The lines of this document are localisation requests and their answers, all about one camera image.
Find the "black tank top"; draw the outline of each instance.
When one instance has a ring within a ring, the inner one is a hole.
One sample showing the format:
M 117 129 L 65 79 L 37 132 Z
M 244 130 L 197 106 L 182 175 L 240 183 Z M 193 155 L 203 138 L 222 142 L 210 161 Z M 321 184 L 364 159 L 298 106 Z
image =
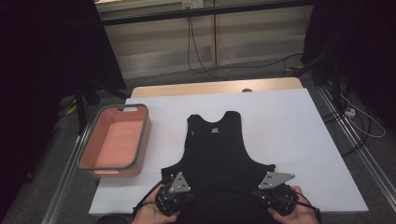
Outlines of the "black tank top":
M 162 169 L 163 178 L 182 172 L 196 199 L 176 223 L 277 223 L 251 195 L 274 165 L 247 154 L 241 116 L 227 111 L 217 122 L 188 118 L 185 150 L 179 163 Z

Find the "black curtain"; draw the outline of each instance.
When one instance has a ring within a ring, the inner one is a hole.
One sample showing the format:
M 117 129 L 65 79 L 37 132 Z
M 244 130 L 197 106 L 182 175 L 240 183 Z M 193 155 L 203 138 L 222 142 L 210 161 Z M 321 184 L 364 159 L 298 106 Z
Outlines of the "black curtain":
M 44 152 L 60 100 L 78 83 L 92 95 L 87 79 L 125 88 L 99 21 L 92 0 L 0 0 L 0 220 Z
M 351 87 L 390 128 L 396 129 L 396 5 L 391 1 L 323 1 L 314 6 L 305 38 L 303 63 L 321 52 L 327 57 L 314 69 L 314 80 L 331 77 L 333 61 Z

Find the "storage bin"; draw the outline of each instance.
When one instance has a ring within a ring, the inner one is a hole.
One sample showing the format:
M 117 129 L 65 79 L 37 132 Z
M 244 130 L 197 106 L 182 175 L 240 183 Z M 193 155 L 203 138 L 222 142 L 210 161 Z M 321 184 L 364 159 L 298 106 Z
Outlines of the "storage bin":
M 151 120 L 145 105 L 110 105 L 97 114 L 78 167 L 97 177 L 134 177 L 146 154 Z

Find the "person's hand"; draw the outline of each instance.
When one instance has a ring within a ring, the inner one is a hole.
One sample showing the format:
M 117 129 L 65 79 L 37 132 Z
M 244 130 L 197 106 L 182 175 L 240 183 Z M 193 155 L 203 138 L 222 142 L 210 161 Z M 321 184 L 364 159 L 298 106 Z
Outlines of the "person's hand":
M 295 192 L 301 193 L 301 189 L 298 186 L 291 187 Z M 308 203 L 304 197 L 298 195 L 300 203 Z M 319 224 L 317 217 L 315 216 L 314 210 L 301 206 L 296 205 L 294 211 L 282 217 L 277 211 L 272 208 L 268 208 L 268 212 L 271 214 L 274 220 L 281 222 L 282 224 Z
M 144 201 L 145 205 L 139 209 L 131 224 L 166 224 L 177 220 L 177 217 L 180 214 L 179 212 L 167 217 L 161 213 L 161 211 L 158 210 L 157 205 L 155 205 L 155 195 L 157 195 L 160 187 L 161 186 L 156 188 Z

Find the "white tabletop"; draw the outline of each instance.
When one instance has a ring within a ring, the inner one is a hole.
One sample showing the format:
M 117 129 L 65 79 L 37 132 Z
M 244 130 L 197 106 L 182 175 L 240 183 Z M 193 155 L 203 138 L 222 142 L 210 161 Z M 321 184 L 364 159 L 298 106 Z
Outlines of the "white tabletop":
M 300 186 L 322 212 L 368 210 L 306 89 L 131 98 L 127 104 L 145 104 L 152 121 L 142 173 L 102 178 L 90 214 L 132 213 L 161 180 L 161 169 L 181 159 L 189 115 L 217 121 L 228 110 L 241 114 L 249 156 L 295 174 L 287 184 Z

